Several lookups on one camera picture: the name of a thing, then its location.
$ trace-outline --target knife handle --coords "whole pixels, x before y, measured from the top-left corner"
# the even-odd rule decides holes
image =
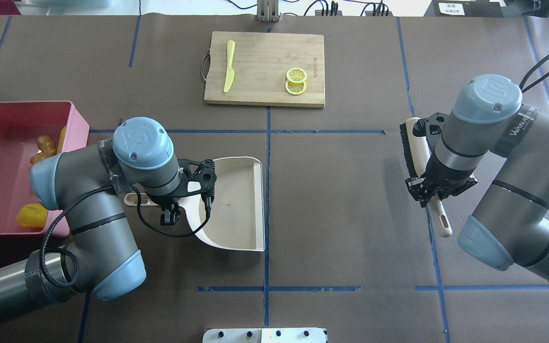
[[[234,48],[235,48],[234,41],[229,40],[228,43],[226,44],[227,66],[229,68],[233,67]]]

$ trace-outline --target robotic arm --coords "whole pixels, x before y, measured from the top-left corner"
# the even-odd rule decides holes
[[[499,271],[513,263],[549,282],[549,115],[522,104],[519,87],[498,75],[469,81],[451,115],[435,113],[414,126],[433,154],[421,178],[406,180],[421,205],[475,184],[473,170],[490,151],[507,161],[457,241]]]
[[[143,117],[124,122],[112,139],[35,164],[30,177],[46,209],[66,209],[73,243],[65,255],[33,252],[0,269],[0,322],[89,290],[109,300],[135,289],[146,272],[117,194],[143,185],[164,210],[161,224],[174,224],[181,197],[200,193],[210,212],[216,180],[212,160],[177,160],[164,128]],[[189,192],[190,182],[200,189]]]

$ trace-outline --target white floor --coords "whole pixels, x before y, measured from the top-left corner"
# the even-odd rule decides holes
[[[248,7],[256,3],[255,0],[233,0],[240,7]],[[279,0],[281,13],[291,12],[303,15],[313,0],[298,0],[294,3]],[[101,3],[110,4],[107,7],[90,6],[61,6],[56,2]],[[365,4],[338,0],[338,10],[345,16],[359,16]],[[385,2],[396,17],[422,17],[431,0],[388,0]],[[17,2],[18,8],[24,15],[137,15],[139,14],[139,0],[22,0]],[[315,4],[308,15],[314,15],[315,9],[321,9]],[[142,0],[142,13],[163,13],[168,15],[237,15],[255,13],[252,9],[240,10],[227,0]]]

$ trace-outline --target white bracket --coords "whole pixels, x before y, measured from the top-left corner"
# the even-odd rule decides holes
[[[203,343],[327,343],[322,328],[209,329]]]
[[[279,0],[257,0],[257,21],[279,21]]]

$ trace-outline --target white label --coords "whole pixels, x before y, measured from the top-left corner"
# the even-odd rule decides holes
[[[465,15],[463,11],[463,4],[445,4],[443,2],[439,2],[438,5],[440,5],[440,13],[442,14]]]

